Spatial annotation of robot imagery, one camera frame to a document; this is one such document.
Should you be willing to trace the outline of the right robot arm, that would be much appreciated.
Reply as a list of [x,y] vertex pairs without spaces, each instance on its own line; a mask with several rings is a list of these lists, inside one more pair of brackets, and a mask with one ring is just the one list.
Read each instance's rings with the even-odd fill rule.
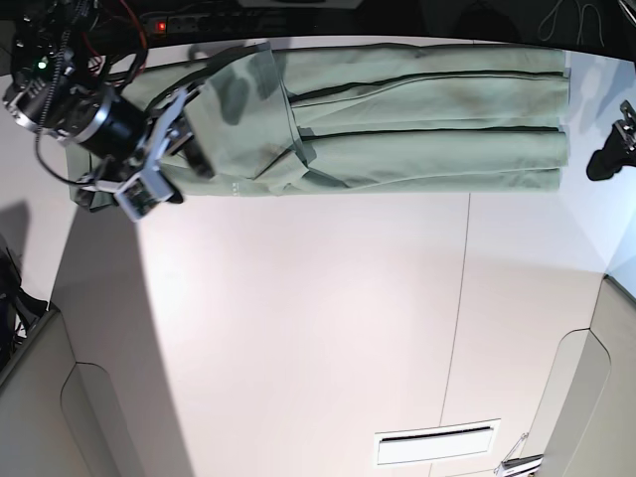
[[[197,176],[214,175],[184,113],[197,90],[173,86],[143,107],[124,96],[145,70],[150,41],[130,3],[120,5],[134,35],[128,52],[134,60],[118,75],[111,69],[124,54],[103,56],[90,40],[108,11],[102,2],[38,1],[26,9],[16,25],[3,104],[34,133],[36,159],[59,182],[86,195],[132,191],[178,203],[179,190],[161,171],[164,156],[181,154]],[[45,136],[98,158],[96,168],[75,180],[58,174],[42,155]]]

